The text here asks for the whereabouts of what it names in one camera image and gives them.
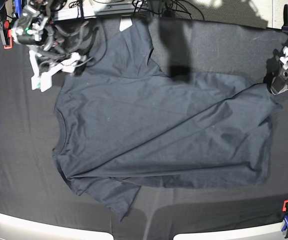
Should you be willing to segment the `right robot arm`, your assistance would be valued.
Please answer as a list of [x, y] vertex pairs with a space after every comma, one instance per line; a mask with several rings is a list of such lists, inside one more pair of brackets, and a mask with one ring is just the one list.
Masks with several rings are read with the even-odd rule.
[[65, 0], [29, 0], [12, 27], [14, 42], [32, 51], [31, 65], [39, 74], [68, 60], [73, 53], [79, 53], [81, 59], [72, 63], [75, 67], [72, 75], [81, 75], [86, 67], [86, 39], [91, 33], [89, 22], [84, 18], [83, 1], [74, 1], [76, 25], [64, 27], [53, 20], [66, 3]]

